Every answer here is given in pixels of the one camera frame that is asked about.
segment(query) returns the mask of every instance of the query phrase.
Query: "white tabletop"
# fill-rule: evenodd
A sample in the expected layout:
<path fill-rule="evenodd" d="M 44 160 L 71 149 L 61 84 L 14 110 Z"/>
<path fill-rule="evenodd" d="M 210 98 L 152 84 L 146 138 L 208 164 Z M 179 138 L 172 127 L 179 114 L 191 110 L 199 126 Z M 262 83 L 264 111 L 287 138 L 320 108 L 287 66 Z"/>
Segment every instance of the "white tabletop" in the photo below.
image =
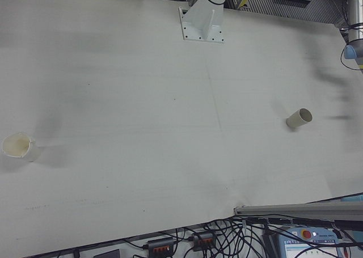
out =
<path fill-rule="evenodd" d="M 225 10 L 224 45 L 184 41 L 180 5 L 0 0 L 0 137 L 42 149 L 0 157 L 2 257 L 363 191 L 362 75 L 339 31 Z"/>

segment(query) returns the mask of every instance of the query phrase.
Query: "metal grating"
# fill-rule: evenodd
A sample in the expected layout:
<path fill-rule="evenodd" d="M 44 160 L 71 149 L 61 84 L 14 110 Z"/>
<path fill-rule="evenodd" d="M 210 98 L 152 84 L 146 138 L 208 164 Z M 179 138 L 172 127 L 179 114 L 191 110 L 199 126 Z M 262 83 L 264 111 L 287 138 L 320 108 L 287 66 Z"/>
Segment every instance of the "metal grating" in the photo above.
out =
<path fill-rule="evenodd" d="M 240 10 L 311 22 L 333 23 L 342 20 L 343 0 L 311 0 L 308 5 L 283 0 L 248 0 L 248 6 Z"/>

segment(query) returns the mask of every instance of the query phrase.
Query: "white cup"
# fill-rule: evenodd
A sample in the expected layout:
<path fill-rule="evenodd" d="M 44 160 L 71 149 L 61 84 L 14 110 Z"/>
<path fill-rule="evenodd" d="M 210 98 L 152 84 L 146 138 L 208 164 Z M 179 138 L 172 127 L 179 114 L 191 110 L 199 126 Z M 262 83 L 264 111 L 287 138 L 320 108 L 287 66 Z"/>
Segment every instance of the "white cup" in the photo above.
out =
<path fill-rule="evenodd" d="M 19 158 L 33 162 L 40 155 L 40 149 L 35 140 L 24 132 L 12 134 L 2 142 L 2 151 L 12 158 Z"/>
<path fill-rule="evenodd" d="M 290 128 L 297 128 L 298 126 L 305 125 L 313 120 L 311 112 L 307 109 L 299 109 L 294 112 L 289 118 L 286 119 L 286 124 Z"/>

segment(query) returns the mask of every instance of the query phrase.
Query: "red switch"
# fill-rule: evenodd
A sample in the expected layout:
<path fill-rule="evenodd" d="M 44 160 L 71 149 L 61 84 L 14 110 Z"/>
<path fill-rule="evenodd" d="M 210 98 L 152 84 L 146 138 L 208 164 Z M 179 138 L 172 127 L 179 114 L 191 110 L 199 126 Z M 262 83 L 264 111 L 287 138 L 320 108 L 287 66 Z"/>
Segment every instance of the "red switch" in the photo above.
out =
<path fill-rule="evenodd" d="M 311 238 L 311 232 L 309 232 L 308 230 L 302 230 L 301 231 L 301 235 L 302 235 L 302 237 L 304 237 L 306 239 L 310 239 Z"/>

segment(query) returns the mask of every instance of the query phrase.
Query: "control panel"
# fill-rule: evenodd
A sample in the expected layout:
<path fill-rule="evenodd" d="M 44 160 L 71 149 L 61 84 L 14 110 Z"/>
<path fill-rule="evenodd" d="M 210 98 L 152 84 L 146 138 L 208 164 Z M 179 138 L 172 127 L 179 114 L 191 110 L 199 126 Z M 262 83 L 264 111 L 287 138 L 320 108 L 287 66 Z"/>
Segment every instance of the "control panel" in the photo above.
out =
<path fill-rule="evenodd" d="M 338 244 L 336 234 L 330 230 L 315 227 L 295 227 L 282 232 L 287 236 L 279 235 L 278 244 L 281 258 L 331 258 L 332 256 L 324 253 L 328 252 L 337 257 L 342 257 L 336 247 L 322 247 L 319 249 L 310 249 L 307 242 L 320 244 Z"/>

